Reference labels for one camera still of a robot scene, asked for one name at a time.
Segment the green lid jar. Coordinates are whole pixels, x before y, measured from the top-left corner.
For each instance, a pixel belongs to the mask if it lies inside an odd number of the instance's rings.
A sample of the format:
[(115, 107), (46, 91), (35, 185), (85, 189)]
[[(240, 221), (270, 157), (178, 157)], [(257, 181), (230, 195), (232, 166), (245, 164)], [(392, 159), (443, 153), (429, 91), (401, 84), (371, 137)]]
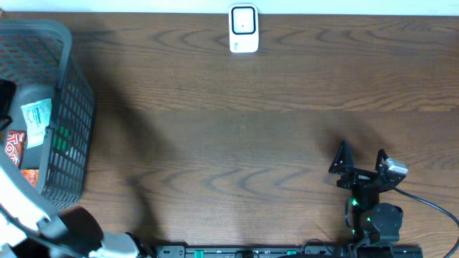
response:
[(53, 140), (53, 147), (58, 151), (64, 152), (66, 155), (69, 154), (72, 142), (72, 131), (65, 126), (60, 126), (57, 130), (57, 134)]

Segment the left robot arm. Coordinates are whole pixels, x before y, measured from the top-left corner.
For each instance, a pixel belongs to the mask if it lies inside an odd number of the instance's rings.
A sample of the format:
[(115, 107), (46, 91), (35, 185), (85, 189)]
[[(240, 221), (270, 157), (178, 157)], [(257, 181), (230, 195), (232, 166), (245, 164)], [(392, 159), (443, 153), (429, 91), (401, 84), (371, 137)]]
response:
[[(48, 126), (41, 157), (42, 171), (53, 173), (52, 184), (76, 187), (76, 175), (86, 164), (87, 144), (69, 126)], [(14, 147), (1, 147), (1, 230), (3, 257), (29, 239), (49, 253), (67, 257), (155, 257), (156, 253), (130, 234), (104, 232), (87, 210), (77, 207), (66, 214), (43, 197), (15, 164)]]

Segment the grey plastic mesh basket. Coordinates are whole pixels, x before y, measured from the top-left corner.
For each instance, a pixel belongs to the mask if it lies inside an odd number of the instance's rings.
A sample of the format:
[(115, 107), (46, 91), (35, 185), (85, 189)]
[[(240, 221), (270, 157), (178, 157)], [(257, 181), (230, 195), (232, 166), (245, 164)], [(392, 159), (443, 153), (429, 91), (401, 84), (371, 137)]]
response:
[[(52, 20), (1, 20), (1, 78), (16, 84), (9, 108), (12, 123), (1, 130), (1, 145), (6, 145), (10, 130), (27, 131), (21, 106), (47, 98), (52, 99), (48, 126), (69, 126), (78, 130), (87, 144), (88, 159), (95, 120), (95, 95), (72, 56), (72, 35), (69, 29)], [(38, 169), (36, 190), (60, 209), (80, 200), (87, 161), (82, 174), (76, 175), (76, 187), (52, 184), (53, 173), (42, 171), (43, 144), (27, 148), (21, 168)]]

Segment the red chocolate bar wrapper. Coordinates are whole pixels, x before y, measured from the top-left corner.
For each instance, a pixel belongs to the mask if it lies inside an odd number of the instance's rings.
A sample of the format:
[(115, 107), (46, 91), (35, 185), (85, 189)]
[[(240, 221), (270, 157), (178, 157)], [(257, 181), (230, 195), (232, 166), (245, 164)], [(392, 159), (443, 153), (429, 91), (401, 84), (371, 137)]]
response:
[(26, 139), (27, 132), (23, 130), (10, 130), (6, 137), (5, 153), (18, 169), (22, 165)]

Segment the teal toilet tissue pack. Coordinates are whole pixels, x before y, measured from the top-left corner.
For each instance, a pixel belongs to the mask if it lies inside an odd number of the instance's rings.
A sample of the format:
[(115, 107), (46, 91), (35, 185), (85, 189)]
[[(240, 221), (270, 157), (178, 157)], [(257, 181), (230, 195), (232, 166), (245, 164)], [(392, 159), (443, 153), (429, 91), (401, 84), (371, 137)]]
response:
[(52, 99), (47, 98), (21, 106), (27, 126), (27, 148), (37, 147), (44, 142), (46, 128), (52, 112)]

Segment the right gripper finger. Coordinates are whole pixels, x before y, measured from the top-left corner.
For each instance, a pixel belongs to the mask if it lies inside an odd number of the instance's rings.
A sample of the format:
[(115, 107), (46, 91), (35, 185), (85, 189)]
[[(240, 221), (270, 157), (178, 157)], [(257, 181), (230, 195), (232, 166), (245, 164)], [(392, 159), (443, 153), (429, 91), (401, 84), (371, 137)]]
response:
[(375, 165), (375, 172), (379, 172), (380, 167), (382, 166), (383, 162), (388, 159), (388, 155), (384, 149), (378, 150), (376, 165)]
[(350, 173), (353, 167), (354, 159), (352, 158), (350, 145), (343, 140), (339, 145), (338, 152), (328, 172), (336, 175), (344, 175)]

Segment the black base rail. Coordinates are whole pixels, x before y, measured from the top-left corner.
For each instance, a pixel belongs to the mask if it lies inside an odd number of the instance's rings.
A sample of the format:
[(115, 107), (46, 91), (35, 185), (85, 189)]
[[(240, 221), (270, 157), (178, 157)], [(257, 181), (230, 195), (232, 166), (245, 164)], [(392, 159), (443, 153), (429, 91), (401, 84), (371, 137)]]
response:
[(423, 258), (419, 247), (361, 247), (348, 251), (345, 247), (312, 244), (306, 247), (185, 247), (179, 245), (155, 247), (158, 258), (352, 258), (391, 257)]

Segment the small orange snack box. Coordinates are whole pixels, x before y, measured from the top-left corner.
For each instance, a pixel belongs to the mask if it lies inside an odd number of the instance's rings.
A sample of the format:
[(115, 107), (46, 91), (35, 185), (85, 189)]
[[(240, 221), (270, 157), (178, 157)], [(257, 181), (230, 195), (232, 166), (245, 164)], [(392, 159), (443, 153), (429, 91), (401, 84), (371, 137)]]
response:
[(25, 179), (32, 185), (32, 187), (35, 187), (37, 185), (39, 179), (38, 169), (24, 169), (21, 170), (21, 173), (23, 177), (25, 177)]

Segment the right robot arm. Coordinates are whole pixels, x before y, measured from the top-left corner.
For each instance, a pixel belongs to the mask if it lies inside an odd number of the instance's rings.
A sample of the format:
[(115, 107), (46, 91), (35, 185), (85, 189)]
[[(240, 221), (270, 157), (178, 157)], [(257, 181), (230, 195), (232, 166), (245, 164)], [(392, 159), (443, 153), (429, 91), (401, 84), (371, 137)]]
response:
[(351, 192), (345, 204), (345, 222), (353, 235), (353, 240), (346, 245), (347, 254), (350, 257), (393, 257), (392, 247), (399, 241), (403, 210), (382, 203), (379, 195), (405, 179), (406, 165), (388, 157), (381, 149), (373, 171), (357, 168), (351, 148), (343, 140), (328, 172), (340, 175), (336, 185)]

